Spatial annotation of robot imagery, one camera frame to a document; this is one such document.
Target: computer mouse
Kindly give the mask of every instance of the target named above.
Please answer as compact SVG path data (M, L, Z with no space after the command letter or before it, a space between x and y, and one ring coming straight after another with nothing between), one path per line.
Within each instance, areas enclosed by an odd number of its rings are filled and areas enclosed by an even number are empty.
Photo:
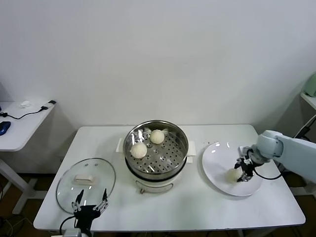
M0 136L4 135L11 126L11 122L3 121L0 122Z

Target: stainless steel pot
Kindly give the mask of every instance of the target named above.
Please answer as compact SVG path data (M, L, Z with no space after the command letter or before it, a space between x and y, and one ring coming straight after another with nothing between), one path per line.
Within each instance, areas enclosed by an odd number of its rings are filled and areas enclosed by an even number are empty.
M154 144L150 141L153 130L162 130L164 141ZM147 146L147 154L141 159L135 159L130 150L137 143ZM186 163L189 142L185 133L176 125L152 120L133 128L124 140L123 151L128 169L138 178L150 182L161 182L177 175Z

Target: white table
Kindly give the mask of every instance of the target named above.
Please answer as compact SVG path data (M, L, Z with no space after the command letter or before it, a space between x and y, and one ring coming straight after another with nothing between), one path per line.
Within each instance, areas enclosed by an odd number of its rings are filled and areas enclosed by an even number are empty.
M2 108L1 112L20 117L26 113L38 111L45 103L34 103L32 106L23 109L19 108L19 104L18 102L0 102ZM19 120L10 117L0 117L0 122L11 122L11 127L6 134L0 136L0 151L15 152L22 149L52 109L53 106L48 110L41 111L38 114L27 115ZM27 199L44 199L47 191L35 191L33 189L37 179L31 179L29 183L25 182L2 159L0 159L0 173L9 181L3 189L3 194L6 193L11 184L14 184L23 192L13 209L13 214L19 214L21 212Z
M104 231L200 231L248 229L300 225L305 216L283 178L264 180L250 197L233 197L215 188L201 170L201 156L208 144L229 142L236 147L252 145L257 133L250 125L180 126L195 141L197 156L186 164L181 181L163 194L140 194L134 185L122 154L116 153L120 137L129 126L82 127L77 132L35 218L41 230L57 230L70 215L56 201L56 187L62 174L86 158L103 158L112 163L117 181L109 207L93 221L91 230ZM265 164L264 175L279 174L273 162ZM73 228L68 221L64 229Z

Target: glass pot lid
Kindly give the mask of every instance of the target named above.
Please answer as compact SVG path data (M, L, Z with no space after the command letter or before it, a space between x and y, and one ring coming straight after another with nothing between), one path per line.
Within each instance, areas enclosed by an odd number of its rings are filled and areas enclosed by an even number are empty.
M56 189L58 205L73 214L72 202L83 190L80 205L97 205L107 189L108 197L112 193L116 180L113 166L101 158L84 159L74 164L59 180Z

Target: white wall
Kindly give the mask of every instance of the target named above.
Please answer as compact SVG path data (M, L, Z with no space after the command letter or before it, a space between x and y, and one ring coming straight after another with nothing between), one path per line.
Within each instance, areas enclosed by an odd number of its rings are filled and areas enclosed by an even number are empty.
M297 95L316 70L315 9L313 0L2 0L3 88L14 101L58 101L22 151L2 156L19 172L54 172L80 126L148 119L293 133Z

